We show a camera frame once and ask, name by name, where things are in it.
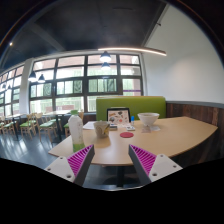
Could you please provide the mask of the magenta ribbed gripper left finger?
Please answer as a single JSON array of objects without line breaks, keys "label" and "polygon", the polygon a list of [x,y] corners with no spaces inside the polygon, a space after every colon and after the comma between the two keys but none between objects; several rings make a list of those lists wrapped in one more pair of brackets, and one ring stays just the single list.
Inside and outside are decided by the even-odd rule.
[{"label": "magenta ribbed gripper left finger", "polygon": [[94,155],[94,146],[89,145],[71,156],[59,156],[46,168],[46,171],[82,186]]}]

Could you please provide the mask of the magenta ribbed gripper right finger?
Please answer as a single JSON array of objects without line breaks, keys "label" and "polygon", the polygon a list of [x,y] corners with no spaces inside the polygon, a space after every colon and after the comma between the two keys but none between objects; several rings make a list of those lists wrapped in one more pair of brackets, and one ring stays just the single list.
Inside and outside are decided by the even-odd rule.
[{"label": "magenta ribbed gripper right finger", "polygon": [[182,169],[166,155],[155,155],[134,145],[129,145],[129,156],[142,185],[155,182]]}]

